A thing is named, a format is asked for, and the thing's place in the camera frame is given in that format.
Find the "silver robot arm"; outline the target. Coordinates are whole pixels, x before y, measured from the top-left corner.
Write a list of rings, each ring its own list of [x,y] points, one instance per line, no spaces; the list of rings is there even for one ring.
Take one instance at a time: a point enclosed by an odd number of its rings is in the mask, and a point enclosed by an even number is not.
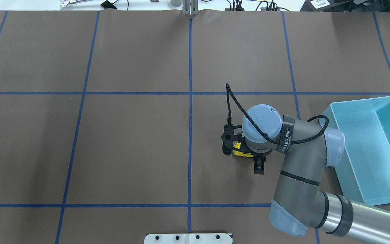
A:
[[[304,121],[258,104],[243,113],[242,133],[257,153],[285,155],[269,213],[270,223],[293,236],[309,228],[369,244],[390,244],[390,211],[320,189],[323,170],[336,166],[345,136],[325,115]]]

